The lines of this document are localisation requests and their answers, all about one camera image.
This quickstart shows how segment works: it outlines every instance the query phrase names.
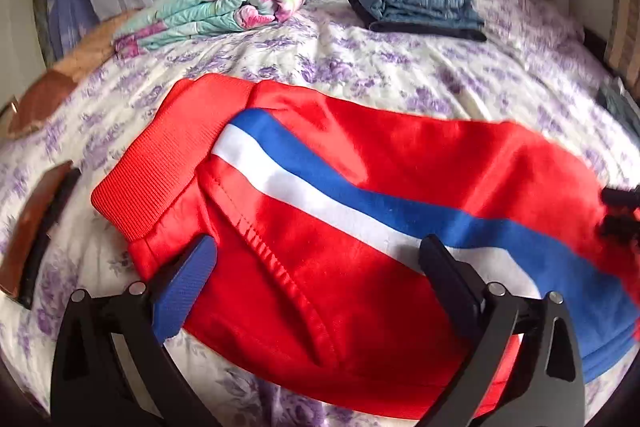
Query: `red ribbed cuff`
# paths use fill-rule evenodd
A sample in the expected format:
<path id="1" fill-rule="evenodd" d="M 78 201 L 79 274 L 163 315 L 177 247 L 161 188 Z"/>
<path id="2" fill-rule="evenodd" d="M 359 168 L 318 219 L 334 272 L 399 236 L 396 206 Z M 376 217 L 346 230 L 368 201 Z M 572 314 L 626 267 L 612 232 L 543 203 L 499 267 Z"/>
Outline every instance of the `red ribbed cuff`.
<path id="1" fill-rule="evenodd" d="M 193 179 L 226 123 L 246 107 L 254 86 L 217 73 L 181 80 L 95 188 L 93 206 L 129 242 L 145 237 Z"/>

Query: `folded red garment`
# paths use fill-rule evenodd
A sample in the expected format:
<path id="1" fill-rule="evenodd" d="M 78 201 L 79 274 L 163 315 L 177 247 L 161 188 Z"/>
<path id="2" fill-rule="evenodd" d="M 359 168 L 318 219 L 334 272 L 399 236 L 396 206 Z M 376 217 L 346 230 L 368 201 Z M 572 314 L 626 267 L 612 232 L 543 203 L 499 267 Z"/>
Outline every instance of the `folded red garment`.
<path id="1" fill-rule="evenodd" d="M 196 234 L 215 238 L 185 327 L 219 354 L 296 393 L 415 419 L 469 349 L 417 267 L 428 233 L 515 295 L 561 292 L 587 380 L 622 356 L 638 269 L 597 234 L 599 192 L 578 158 L 517 124 L 208 74 L 176 84 L 92 202 L 144 279 Z"/>

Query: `folded blanket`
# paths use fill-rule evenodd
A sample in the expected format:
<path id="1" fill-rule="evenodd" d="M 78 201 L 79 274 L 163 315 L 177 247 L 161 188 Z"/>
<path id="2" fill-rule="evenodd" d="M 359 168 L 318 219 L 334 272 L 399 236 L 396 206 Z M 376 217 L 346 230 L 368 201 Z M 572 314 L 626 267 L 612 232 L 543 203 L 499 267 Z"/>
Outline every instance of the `folded blanket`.
<path id="1" fill-rule="evenodd" d="M 114 35 L 120 57 L 135 57 L 197 35 L 242 32 L 284 22 L 305 0 L 158 0 Z"/>
<path id="2" fill-rule="evenodd" d="M 485 41 L 472 0 L 349 0 L 367 28 Z"/>

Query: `red fabric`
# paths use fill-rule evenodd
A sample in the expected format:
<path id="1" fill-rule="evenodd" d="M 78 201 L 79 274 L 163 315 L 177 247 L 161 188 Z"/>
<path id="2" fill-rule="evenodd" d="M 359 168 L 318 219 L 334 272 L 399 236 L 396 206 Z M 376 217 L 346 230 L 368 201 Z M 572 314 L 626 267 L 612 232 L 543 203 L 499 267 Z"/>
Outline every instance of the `red fabric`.
<path id="1" fill-rule="evenodd" d="M 346 235 L 266 196 L 266 202 L 252 203 L 255 191 L 244 176 L 220 158 L 209 158 L 225 123 L 247 107 L 270 111 L 358 187 L 455 204 L 478 217 L 508 212 L 560 238 L 637 294 L 632 256 L 612 255 L 609 247 L 606 257 L 604 247 L 592 248 L 600 241 L 595 227 L 604 213 L 595 177 L 541 137 L 511 123 L 400 115 L 301 87 L 210 74 L 174 87 L 156 119 L 95 189 L 92 203 L 127 237 L 144 279 L 196 234 L 214 236 L 218 265 L 186 328 L 262 378 L 350 409 L 417 419 L 468 347 L 453 334 L 425 277 L 360 244 L 358 263 L 366 259 L 368 279 L 357 286 L 350 277 L 357 268 L 350 266 L 353 251 L 341 248 Z M 527 148 L 539 149 L 534 160 Z M 442 162 L 434 155 L 442 155 Z M 545 192 L 546 176 L 558 183 Z M 563 181 L 564 193 L 558 194 Z M 504 194 L 472 189 L 482 183 Z M 582 211 L 571 227 L 563 227 L 576 183 L 587 196 L 576 196 Z M 550 207 L 554 199 L 562 204 Z M 540 200 L 545 204 L 531 204 Z M 591 205 L 586 210 L 585 201 Z M 545 216 L 539 208 L 547 209 Z M 272 219 L 265 227 L 262 212 L 277 215 L 279 225 Z M 304 251 L 326 257 L 306 257 Z M 341 313 L 345 285 L 366 303 L 349 314 Z M 499 399 L 515 349 L 514 341 L 479 413 Z"/>

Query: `white stripe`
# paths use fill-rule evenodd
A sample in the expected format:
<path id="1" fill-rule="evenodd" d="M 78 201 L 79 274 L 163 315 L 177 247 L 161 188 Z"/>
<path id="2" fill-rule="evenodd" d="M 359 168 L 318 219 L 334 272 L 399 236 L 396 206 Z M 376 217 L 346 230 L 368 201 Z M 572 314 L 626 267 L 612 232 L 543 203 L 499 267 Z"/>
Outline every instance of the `white stripe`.
<path id="1" fill-rule="evenodd" d="M 398 232 L 363 212 L 346 206 L 283 169 L 242 129 L 228 124 L 211 151 L 241 172 L 259 192 L 290 204 L 335 229 L 422 273 L 420 239 Z M 485 282 L 500 281 L 514 294 L 540 298 L 529 275 L 502 248 L 449 248 L 454 258 L 471 264 Z"/>

